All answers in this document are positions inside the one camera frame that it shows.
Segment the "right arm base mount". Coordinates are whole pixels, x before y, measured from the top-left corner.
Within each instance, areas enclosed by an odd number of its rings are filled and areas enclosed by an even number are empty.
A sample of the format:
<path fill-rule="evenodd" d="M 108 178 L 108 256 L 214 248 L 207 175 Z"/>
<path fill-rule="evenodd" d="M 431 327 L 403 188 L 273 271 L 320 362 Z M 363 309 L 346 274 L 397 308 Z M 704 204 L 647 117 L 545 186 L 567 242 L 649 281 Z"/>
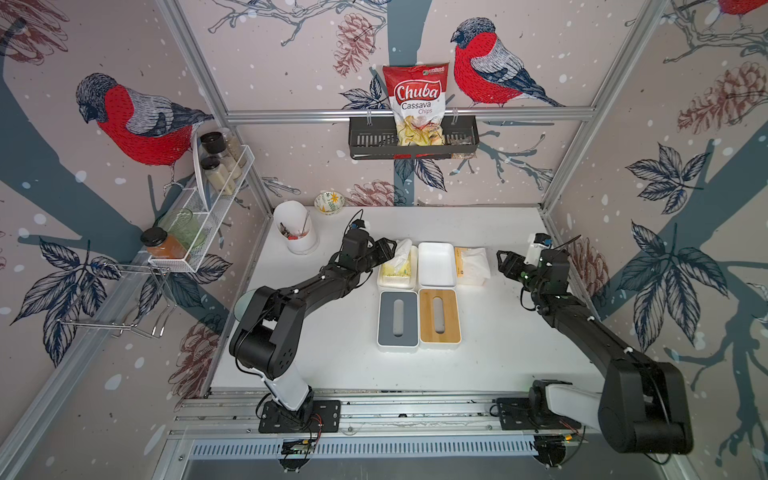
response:
<path fill-rule="evenodd" d="M 571 383 L 535 380 L 526 397 L 494 399 L 488 413 L 499 420 L 503 431 L 532 430 L 534 459 L 545 467 L 559 468 L 579 453 L 586 427 L 548 407 L 546 388 L 552 385 L 571 386 Z"/>

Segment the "orange yellow tissue pack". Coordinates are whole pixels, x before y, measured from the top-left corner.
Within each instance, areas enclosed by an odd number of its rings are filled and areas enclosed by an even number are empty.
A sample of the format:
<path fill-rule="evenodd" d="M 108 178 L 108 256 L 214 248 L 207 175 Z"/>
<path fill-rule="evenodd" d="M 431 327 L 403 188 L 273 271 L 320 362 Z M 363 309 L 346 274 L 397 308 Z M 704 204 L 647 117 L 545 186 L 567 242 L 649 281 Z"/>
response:
<path fill-rule="evenodd" d="M 458 285 L 483 286 L 491 277 L 485 248 L 454 248 Z"/>

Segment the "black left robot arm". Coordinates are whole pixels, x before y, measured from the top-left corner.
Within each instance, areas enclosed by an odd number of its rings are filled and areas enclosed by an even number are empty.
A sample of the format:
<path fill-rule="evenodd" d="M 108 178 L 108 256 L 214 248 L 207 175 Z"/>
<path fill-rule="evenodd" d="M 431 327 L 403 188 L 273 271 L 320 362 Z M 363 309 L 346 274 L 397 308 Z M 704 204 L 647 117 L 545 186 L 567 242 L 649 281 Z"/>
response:
<path fill-rule="evenodd" d="M 255 290 L 230 339 L 235 367 L 259 377 L 283 410 L 309 415 L 314 392 L 293 367 L 306 317 L 349 295 L 362 275 L 393 259 L 396 248 L 396 241 L 375 240 L 355 221 L 315 276 L 289 287 Z"/>

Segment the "white tissue box base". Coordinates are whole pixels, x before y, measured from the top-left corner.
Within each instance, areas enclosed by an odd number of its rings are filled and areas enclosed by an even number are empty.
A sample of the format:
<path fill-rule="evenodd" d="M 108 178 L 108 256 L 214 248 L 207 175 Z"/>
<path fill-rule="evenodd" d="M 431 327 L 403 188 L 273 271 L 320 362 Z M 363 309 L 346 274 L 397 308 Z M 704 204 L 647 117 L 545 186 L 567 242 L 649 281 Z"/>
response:
<path fill-rule="evenodd" d="M 418 282 L 422 287 L 452 288 L 457 285 L 454 246 L 442 242 L 418 245 Z"/>
<path fill-rule="evenodd" d="M 408 276 L 389 276 L 384 274 L 383 267 L 380 268 L 377 285 L 382 289 L 405 289 L 414 290 L 418 279 L 418 248 L 411 247 L 409 256 L 409 275 Z"/>

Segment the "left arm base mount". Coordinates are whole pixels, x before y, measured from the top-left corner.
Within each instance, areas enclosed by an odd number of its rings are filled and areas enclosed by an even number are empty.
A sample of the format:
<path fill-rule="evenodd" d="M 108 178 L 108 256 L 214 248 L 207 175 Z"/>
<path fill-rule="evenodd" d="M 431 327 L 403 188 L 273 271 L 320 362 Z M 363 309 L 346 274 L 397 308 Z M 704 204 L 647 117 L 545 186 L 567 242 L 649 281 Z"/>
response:
<path fill-rule="evenodd" d="M 278 462 L 286 473 L 298 473 L 313 454 L 319 452 L 324 433 L 337 433 L 341 419 L 339 400 L 314 400 L 309 395 L 297 411 L 288 410 L 265 395 L 255 410 L 260 434 L 296 434 L 298 439 L 283 440 Z"/>

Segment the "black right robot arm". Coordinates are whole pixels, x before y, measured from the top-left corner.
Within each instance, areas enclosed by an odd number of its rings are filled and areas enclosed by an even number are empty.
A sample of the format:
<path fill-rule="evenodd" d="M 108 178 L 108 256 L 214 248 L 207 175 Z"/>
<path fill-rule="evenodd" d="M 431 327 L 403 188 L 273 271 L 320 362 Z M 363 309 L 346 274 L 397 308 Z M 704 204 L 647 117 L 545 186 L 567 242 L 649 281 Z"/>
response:
<path fill-rule="evenodd" d="M 563 381 L 535 381 L 529 390 L 532 420 L 569 418 L 598 430 L 619 453 L 692 451 L 682 373 L 630 347 L 569 292 L 567 252 L 544 249 L 535 263 L 512 251 L 499 250 L 496 258 L 499 272 L 530 294 L 534 312 L 577 346 L 604 378 L 599 393 Z"/>

